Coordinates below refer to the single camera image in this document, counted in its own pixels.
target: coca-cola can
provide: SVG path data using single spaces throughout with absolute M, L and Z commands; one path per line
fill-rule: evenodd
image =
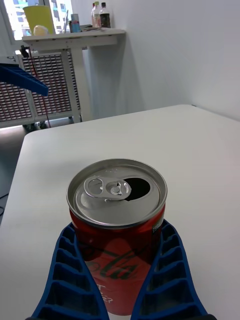
M 129 316 L 160 244 L 167 185 L 151 166 L 107 159 L 67 189 L 79 250 L 107 311 Z

